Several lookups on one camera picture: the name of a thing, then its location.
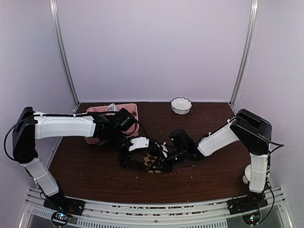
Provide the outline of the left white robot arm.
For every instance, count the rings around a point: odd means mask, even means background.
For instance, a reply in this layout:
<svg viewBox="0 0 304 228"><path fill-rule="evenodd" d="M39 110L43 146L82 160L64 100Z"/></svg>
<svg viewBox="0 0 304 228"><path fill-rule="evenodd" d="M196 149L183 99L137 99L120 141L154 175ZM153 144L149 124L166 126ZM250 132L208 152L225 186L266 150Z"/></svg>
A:
<svg viewBox="0 0 304 228"><path fill-rule="evenodd" d="M64 211L69 206L68 200L59 183L39 158L35 141L70 136L98 138L119 151L122 167L140 169L145 166L132 159L132 151L152 148L152 140L148 136L131 137L127 131L133 125L139 125L139 121L125 108L82 114L46 114L26 107L7 132L12 135L13 149L8 158L25 168L53 207Z"/></svg>

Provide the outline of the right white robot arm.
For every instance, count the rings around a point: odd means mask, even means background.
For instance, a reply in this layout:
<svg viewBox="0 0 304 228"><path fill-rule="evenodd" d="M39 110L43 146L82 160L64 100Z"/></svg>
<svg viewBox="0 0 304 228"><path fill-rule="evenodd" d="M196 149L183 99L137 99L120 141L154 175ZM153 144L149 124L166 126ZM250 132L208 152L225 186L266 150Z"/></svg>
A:
<svg viewBox="0 0 304 228"><path fill-rule="evenodd" d="M246 209L254 209L265 200L266 180L270 173L272 153L282 148L282 143L272 140L272 125L265 118L248 109L240 109L217 130L194 141L184 129L170 133L173 151L158 145L158 155L148 155L150 172L170 171L173 165L183 160L200 161L234 143L239 143L248 153L249 164L244 169L243 182L247 185L247 195L232 199L230 204L243 204Z"/></svg>

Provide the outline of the brown argyle patterned sock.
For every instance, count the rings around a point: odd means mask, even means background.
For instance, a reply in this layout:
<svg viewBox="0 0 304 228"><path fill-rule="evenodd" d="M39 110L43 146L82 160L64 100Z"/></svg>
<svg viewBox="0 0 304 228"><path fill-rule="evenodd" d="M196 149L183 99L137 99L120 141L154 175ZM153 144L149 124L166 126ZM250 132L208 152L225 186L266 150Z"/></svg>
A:
<svg viewBox="0 0 304 228"><path fill-rule="evenodd" d="M154 164L158 159L158 156L153 156L150 153L146 153L143 157L143 163L146 166L146 172L151 174L160 174L161 170Z"/></svg>

